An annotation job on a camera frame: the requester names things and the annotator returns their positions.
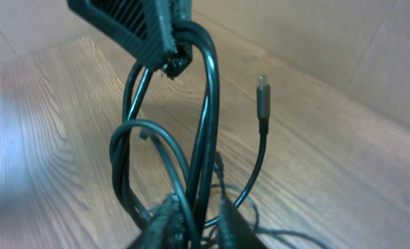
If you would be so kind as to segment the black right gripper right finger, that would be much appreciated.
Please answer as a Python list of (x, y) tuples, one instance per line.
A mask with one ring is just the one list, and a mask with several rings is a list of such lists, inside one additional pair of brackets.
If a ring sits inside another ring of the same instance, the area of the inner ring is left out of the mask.
[(217, 244), (222, 249), (267, 249), (227, 196), (219, 201)]

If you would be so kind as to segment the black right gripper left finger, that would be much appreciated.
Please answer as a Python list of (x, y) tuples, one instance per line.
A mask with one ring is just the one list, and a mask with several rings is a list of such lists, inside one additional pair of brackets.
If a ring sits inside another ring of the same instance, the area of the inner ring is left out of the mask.
[(186, 204), (184, 193), (172, 192), (166, 199), (152, 210), (153, 216), (144, 209), (141, 202), (133, 194), (129, 207), (136, 211), (138, 218), (142, 218), (142, 232), (127, 246), (127, 249), (178, 249), (186, 246), (185, 217), (183, 204)]

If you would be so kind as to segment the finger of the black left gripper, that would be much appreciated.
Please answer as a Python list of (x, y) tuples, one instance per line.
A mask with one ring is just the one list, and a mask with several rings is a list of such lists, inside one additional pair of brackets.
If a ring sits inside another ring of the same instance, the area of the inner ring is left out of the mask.
[[(172, 34), (179, 31), (178, 24), (191, 20), (192, 1), (191, 0), (168, 0), (169, 11), (171, 15)], [(178, 77), (192, 61), (192, 46), (186, 42), (178, 41), (174, 38), (174, 54), (170, 55), (163, 72), (169, 78)]]
[(153, 71), (176, 53), (168, 1), (68, 0), (67, 4)]

